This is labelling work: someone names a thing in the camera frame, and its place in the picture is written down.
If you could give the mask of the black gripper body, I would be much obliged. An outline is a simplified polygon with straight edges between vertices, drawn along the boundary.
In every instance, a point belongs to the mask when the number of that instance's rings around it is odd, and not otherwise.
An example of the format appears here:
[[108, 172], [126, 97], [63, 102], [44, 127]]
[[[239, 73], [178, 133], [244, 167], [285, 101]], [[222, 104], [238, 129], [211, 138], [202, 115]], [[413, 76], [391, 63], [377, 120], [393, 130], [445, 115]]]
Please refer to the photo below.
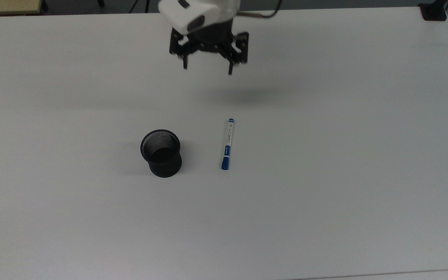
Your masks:
[[182, 45], [185, 53], [192, 54], [201, 47], [212, 53], [218, 53], [219, 50], [225, 53], [225, 44], [232, 33], [233, 21], [230, 19], [222, 23], [215, 23], [187, 34], [188, 42]]

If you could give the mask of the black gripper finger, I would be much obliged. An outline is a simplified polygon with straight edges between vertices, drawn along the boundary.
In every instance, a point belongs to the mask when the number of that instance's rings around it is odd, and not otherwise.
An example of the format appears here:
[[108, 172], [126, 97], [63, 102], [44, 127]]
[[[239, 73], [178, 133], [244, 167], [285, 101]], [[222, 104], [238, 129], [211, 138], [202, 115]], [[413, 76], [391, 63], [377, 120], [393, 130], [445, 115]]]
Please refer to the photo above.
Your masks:
[[225, 53], [229, 61], [228, 74], [232, 75], [235, 65], [247, 64], [249, 58], [249, 32], [231, 33], [225, 44]]
[[185, 49], [180, 42], [185, 38], [184, 35], [180, 34], [177, 30], [171, 30], [171, 39], [169, 46], [169, 53], [176, 55], [183, 61], [183, 69], [188, 68], [188, 55], [185, 53]]

